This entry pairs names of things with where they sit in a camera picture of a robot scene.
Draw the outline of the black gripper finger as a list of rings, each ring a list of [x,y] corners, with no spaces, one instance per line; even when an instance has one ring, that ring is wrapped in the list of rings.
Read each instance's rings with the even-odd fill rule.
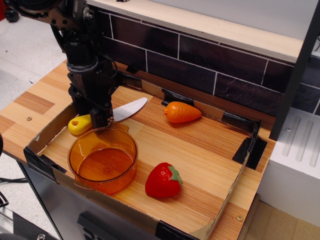
[[[89,111],[93,129],[104,128],[114,121],[113,110],[111,108],[93,108]]]
[[[75,95],[71,98],[79,116],[88,115],[94,108],[94,105],[83,96]]]

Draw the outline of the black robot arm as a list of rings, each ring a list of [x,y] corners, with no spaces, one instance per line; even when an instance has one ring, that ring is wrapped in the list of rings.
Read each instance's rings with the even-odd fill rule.
[[[112,94],[118,67],[102,49],[103,34],[85,0],[6,0],[23,17],[47,23],[66,54],[68,93],[79,115],[89,115],[93,128],[114,120]]]

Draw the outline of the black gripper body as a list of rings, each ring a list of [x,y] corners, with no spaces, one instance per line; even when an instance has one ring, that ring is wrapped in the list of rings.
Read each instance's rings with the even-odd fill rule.
[[[97,109],[112,109],[112,88],[116,86],[118,70],[113,68],[113,62],[110,58],[101,56],[96,56],[90,65],[80,66],[68,62],[67,76],[71,82],[69,95],[85,97]]]

